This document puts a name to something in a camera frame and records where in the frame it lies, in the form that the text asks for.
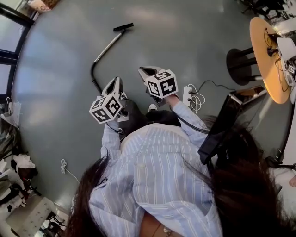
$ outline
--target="blue striped shirt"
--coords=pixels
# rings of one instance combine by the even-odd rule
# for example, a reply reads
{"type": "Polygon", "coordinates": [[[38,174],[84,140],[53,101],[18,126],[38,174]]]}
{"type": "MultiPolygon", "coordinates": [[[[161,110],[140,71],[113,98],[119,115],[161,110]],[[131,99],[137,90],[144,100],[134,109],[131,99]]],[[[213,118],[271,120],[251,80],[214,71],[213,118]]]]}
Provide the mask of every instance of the blue striped shirt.
{"type": "MultiPolygon", "coordinates": [[[[192,125],[204,128],[182,102],[173,110],[192,125]]],[[[109,124],[118,129],[117,122],[109,124]]],[[[206,135],[182,122],[181,126],[188,140],[175,132],[149,127],[145,135],[134,135],[122,151],[118,134],[105,126],[101,155],[108,153],[111,160],[102,179],[108,180],[93,189],[89,206],[107,236],[138,236],[145,211],[182,236],[222,236],[213,195],[188,168],[190,164],[209,175],[197,153],[206,135]]]]}

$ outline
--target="vacuum floor nozzle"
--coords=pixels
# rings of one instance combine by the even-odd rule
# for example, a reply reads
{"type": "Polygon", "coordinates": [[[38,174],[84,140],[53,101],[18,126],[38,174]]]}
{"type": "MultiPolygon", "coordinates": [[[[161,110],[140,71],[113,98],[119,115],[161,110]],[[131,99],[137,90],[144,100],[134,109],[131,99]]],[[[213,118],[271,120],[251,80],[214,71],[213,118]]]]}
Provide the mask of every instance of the vacuum floor nozzle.
{"type": "Polygon", "coordinates": [[[119,27],[116,27],[113,29],[113,31],[122,31],[122,30],[126,30],[127,28],[130,28],[130,27],[133,27],[134,26],[134,23],[130,23],[130,24],[127,24],[127,25],[122,25],[122,26],[119,26],[119,27]]]}

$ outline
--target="cardboard box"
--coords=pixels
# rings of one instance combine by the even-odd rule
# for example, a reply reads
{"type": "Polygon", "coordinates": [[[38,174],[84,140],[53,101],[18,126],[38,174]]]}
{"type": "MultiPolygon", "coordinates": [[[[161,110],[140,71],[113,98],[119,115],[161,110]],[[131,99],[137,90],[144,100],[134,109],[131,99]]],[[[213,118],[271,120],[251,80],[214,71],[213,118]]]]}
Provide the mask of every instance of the cardboard box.
{"type": "Polygon", "coordinates": [[[28,5],[34,10],[43,13],[53,9],[59,0],[29,0],[28,5]]]}

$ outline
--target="power strip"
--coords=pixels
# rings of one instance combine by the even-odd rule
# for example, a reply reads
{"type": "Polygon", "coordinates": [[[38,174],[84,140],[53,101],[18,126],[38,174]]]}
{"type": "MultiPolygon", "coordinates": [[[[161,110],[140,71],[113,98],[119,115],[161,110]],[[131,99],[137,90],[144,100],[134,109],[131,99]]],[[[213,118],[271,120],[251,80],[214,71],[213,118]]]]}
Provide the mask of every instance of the power strip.
{"type": "Polygon", "coordinates": [[[186,105],[186,106],[190,106],[190,99],[191,99],[191,94],[189,92],[192,91],[192,88],[191,87],[184,87],[184,91],[183,91],[183,103],[186,105]]]}

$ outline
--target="gray floor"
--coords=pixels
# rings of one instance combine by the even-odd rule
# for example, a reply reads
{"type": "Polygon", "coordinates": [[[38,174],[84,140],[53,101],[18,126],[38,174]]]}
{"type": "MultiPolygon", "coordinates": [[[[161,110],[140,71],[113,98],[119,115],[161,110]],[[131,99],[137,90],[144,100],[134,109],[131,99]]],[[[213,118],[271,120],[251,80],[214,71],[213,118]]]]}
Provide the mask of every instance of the gray floor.
{"type": "MultiPolygon", "coordinates": [[[[39,191],[68,209],[77,182],[61,173],[61,159],[80,178],[100,158],[103,126],[88,113],[97,96],[89,71],[114,38],[112,28],[135,24],[95,74],[102,87],[120,76],[128,97],[145,112],[153,100],[144,94],[140,66],[171,69],[179,88],[188,83],[199,87],[205,80],[240,88],[228,74],[226,54],[251,46],[253,15],[242,15],[243,8],[233,0],[62,0],[40,16],[25,43],[13,87],[14,100],[22,104],[23,142],[39,171],[34,181],[39,191]]],[[[206,103],[198,114],[217,115],[228,90],[206,84],[201,92],[206,103]]],[[[282,143],[290,109],[289,102],[272,103],[259,126],[259,116],[253,120],[253,134],[267,154],[282,143]]]]}

